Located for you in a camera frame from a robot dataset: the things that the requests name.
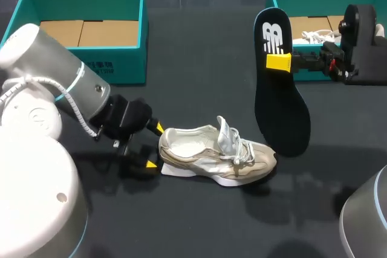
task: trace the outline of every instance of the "black insole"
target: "black insole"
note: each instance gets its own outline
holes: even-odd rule
[[[266,68],[267,54],[292,52],[291,26],[286,13],[279,8],[260,12],[255,19],[254,40],[257,70],[255,117],[259,129],[278,154],[300,155],[309,144],[309,110],[291,73]]]

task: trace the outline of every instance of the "cardboard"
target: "cardboard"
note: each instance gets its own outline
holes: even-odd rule
[[[42,21],[41,29],[65,47],[78,47],[83,21]]]
[[[137,46],[138,21],[85,21],[80,47]]]
[[[339,23],[344,19],[344,15],[332,15],[328,16],[328,21],[331,25],[332,31],[339,29]]]
[[[331,30],[328,18],[309,18],[307,16],[289,18],[293,39],[302,38],[303,31]]]

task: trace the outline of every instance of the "white cable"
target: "white cable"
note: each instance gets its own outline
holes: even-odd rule
[[[74,99],[72,98],[72,96],[70,95],[70,93],[65,89],[65,87],[63,87],[57,81],[55,81],[53,79],[46,78],[46,77],[24,77],[24,78],[22,77],[22,78],[9,79],[9,80],[5,81],[3,84],[3,87],[10,84],[10,83],[17,83],[17,84],[14,85],[11,89],[9,89],[7,92],[5,92],[5,94],[3,94],[0,97],[0,105],[3,102],[5,102],[6,99],[11,97],[13,94],[17,94],[22,89],[24,89],[28,85],[28,83],[49,84],[49,85],[57,88],[60,91],[60,93],[62,93],[65,96],[65,98],[69,102],[71,108],[73,109],[73,111],[74,111],[80,125],[82,126],[83,130],[86,131],[86,133],[88,135],[90,135],[91,137],[97,136],[97,134],[87,125],[85,119],[83,119],[83,116],[80,113],[79,108],[76,105],[76,103],[75,103]]]

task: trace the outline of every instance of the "black table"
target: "black table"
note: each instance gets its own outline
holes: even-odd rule
[[[16,0],[0,0],[0,35]],[[264,142],[254,116],[253,21],[264,0],[147,0],[146,86],[114,87],[144,97],[164,127],[216,125],[222,115],[248,140]],[[299,83],[310,109],[311,142],[280,158],[266,183],[226,189],[206,178],[120,180],[102,175],[93,142],[63,116],[60,142],[72,154],[90,206],[84,246],[91,258],[345,257],[340,207],[387,163],[387,88]],[[147,132],[139,138],[155,145]]]

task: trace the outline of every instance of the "beige sneaker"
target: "beige sneaker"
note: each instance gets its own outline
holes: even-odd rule
[[[164,160],[161,173],[173,176],[208,176],[225,187],[257,181],[277,161],[270,147],[239,137],[222,116],[220,130],[207,125],[195,129],[165,130],[158,144]]]

